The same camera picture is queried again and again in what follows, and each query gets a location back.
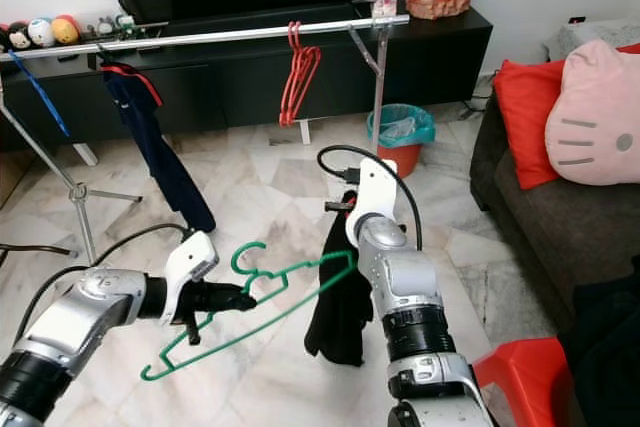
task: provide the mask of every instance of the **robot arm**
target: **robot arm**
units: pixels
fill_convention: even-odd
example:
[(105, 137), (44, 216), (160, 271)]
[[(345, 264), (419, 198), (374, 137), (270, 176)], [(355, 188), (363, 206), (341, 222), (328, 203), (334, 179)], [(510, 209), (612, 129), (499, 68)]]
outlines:
[[(435, 269), (393, 220), (395, 181), (368, 159), (360, 179), (346, 228), (387, 339), (389, 391), (398, 399), (388, 425), (492, 426), (471, 369), (448, 334)], [(0, 366), (0, 427), (41, 427), (112, 327), (138, 318), (184, 323), (196, 344), (196, 311), (255, 307), (239, 286), (202, 281), (217, 262), (208, 237), (196, 233), (172, 253), (166, 278), (87, 270)]]
[(239, 286), (201, 281), (217, 263), (209, 238), (197, 232), (171, 254), (166, 278), (132, 270), (87, 270), (0, 367), (0, 426), (42, 426), (113, 327), (139, 318), (160, 319), (161, 325), (184, 323), (194, 344), (199, 341), (196, 311), (255, 307)]
[(346, 228), (387, 339), (389, 391), (399, 401), (388, 425), (492, 426), (471, 368), (448, 334), (434, 266), (393, 220), (394, 179), (369, 159), (360, 179)]

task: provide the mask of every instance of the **gray sofa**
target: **gray sofa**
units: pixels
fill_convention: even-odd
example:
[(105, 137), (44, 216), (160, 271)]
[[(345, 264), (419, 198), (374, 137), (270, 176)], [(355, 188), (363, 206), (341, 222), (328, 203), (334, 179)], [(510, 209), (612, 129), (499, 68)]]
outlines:
[(495, 94), (471, 163), (471, 191), (516, 250), (559, 328), (577, 285), (629, 275), (640, 254), (640, 185), (591, 187), (564, 179), (523, 191)]

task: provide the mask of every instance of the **marble floor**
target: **marble floor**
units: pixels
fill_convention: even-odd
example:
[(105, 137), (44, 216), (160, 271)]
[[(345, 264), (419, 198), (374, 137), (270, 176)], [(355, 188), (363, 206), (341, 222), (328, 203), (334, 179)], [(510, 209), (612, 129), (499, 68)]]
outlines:
[[(537, 299), (530, 294), (517, 258), (469, 194), (469, 164), (481, 115), (465, 120), (459, 104), (430, 108), (437, 121), (436, 141), (423, 148), (419, 165), (407, 179), (423, 216), (423, 242), (437, 265), (456, 344), (470, 361), (492, 346), (523, 337), (553, 333)], [(335, 143), (367, 146), (363, 115), (311, 122), (312, 145), (300, 143), (296, 129), (275, 125), (226, 132), (173, 136), (174, 149), (203, 192), (218, 229), (212, 240), (221, 255), (211, 281), (241, 282), (229, 268), (240, 245), (265, 241), (265, 252), (252, 253), (248, 265), (277, 270), (318, 258), (332, 216), (324, 201), (338, 198), (345, 186), (322, 172), (317, 151)], [(88, 214), (98, 252), (127, 234), (167, 221), (171, 212), (135, 145), (130, 141), (92, 145), (100, 159), (87, 167), (72, 149), (57, 159), (77, 180), (92, 188), (143, 195), (140, 204), (91, 199)], [(338, 165), (357, 165), (357, 157), (336, 153)], [(399, 196), (397, 218), (414, 237), (407, 203)], [(0, 210), (0, 240), (6, 243), (55, 244), (72, 248), (77, 258), (47, 253), (11, 253), (0, 269), (0, 357), (11, 348), (18, 322), (33, 292), (52, 273), (82, 265), (79, 227), (64, 185), (36, 164)], [(114, 253), (108, 264), (161, 275), (178, 243), (172, 231), (159, 231)], [(61, 280), (41, 311), (72, 280)], [(225, 313), (206, 330), (203, 345), (212, 347), (260, 325), (314, 289), (312, 271), (299, 272), (285, 295), (249, 314)], [(256, 286), (256, 295), (269, 285)], [(58, 403), (49, 426), (134, 427), (175, 425), (382, 426), (393, 404), (386, 391), (387, 356), (380, 325), (364, 331), (365, 364), (336, 366), (306, 354), (302, 340), (313, 303), (233, 348), (157, 382), (143, 382), (139, 372), (155, 362), (174, 328), (154, 322), (113, 330), (86, 370)], [(179, 349), (185, 359), (197, 348)]]

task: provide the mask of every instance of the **black tv stand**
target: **black tv stand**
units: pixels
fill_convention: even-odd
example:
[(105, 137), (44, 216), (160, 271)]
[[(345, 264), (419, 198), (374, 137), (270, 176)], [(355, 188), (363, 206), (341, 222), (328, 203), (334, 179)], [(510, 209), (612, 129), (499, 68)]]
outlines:
[[(185, 29), (180, 33), (193, 34), (281, 27), (289, 20), (326, 22), (345, 20), (346, 15), (357, 18), (359, 13), (350, 4), (285, 9), (169, 25), (166, 34), (176, 35), (179, 29)], [(404, 13), (402, 2), (399, 13)], [(437, 21), (411, 19), (406, 25), (394, 26), (384, 101), (425, 105), (470, 99), (491, 31), (491, 24), (475, 10)], [(359, 33), (369, 50), (375, 52), (377, 31)], [(322, 62), (298, 117), (371, 111), (375, 75), (349, 34), (305, 35), (302, 40), (322, 48)], [(165, 133), (278, 120), (291, 66), (291, 50), (285, 38), (164, 47), (142, 54), (123, 51), (117, 60), (143, 71), (156, 85), (164, 100), (157, 116)], [(34, 137), (49, 145), (129, 137), (100, 72), (92, 69), (86, 55), (66, 62), (40, 58), (25, 64), (56, 104), (72, 134), (67, 138), (59, 131), (22, 73), (5, 74), (3, 69), (7, 106)], [(22, 138), (2, 122), (0, 151), (21, 148), (25, 148)]]

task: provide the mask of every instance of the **clothes drying rack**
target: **clothes drying rack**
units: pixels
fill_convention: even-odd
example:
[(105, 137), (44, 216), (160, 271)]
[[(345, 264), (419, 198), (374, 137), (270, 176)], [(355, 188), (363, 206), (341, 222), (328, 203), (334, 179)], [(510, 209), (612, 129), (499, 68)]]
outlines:
[[(380, 130), (380, 116), (382, 112), (382, 99), (384, 94), (384, 79), (387, 62), (387, 47), (389, 44), (389, 30), (394, 25), (407, 24), (409, 15), (396, 15), (380, 18), (366, 18), (356, 20), (343, 20), (335, 22), (321, 22), (305, 24), (300, 27), (300, 35), (325, 34), (332, 32), (349, 32), (358, 50), (362, 54), (365, 62), (376, 75), (376, 93), (374, 103), (374, 121), (371, 149), (375, 153), (378, 146), (378, 135)], [(378, 55), (376, 58), (369, 52), (366, 45), (360, 38), (358, 30), (374, 28), (378, 32)], [(74, 45), (68, 47), (53, 47), (41, 50), (28, 50), (16, 52), (15, 54), (22, 60), (39, 59), (43, 57), (59, 57), (77, 54), (95, 54), (102, 51), (134, 50), (150, 47), (173, 47), (180, 45), (209, 44), (217, 42), (236, 42), (251, 39), (268, 39), (275, 37), (287, 37), (289, 27), (270, 27), (263, 29), (235, 30), (230, 32), (213, 32), (209, 34), (183, 35), (178, 37), (164, 37), (154, 39), (137, 39), (125, 41), (112, 41), (104, 43), (92, 43)], [(8, 54), (0, 54), (0, 62), (11, 61)], [(96, 260), (95, 245), (91, 234), (91, 226), (86, 211), (86, 201), (89, 196), (106, 197), (112, 199), (128, 200), (140, 202), (142, 197), (125, 195), (114, 192), (104, 192), (101, 190), (89, 189), (84, 183), (76, 182), (71, 175), (55, 160), (53, 155), (34, 138), (27, 127), (23, 125), (9, 110), (4, 101), (4, 89), (2, 75), (0, 73), (0, 112), (18, 131), (20, 136), (33, 148), (38, 156), (47, 164), (51, 171), (57, 175), (69, 189), (69, 200), (75, 206), (80, 222), (80, 230), (84, 240), (87, 257), (90, 263)], [(301, 121), (303, 139), (309, 139), (309, 126), (306, 120)]]

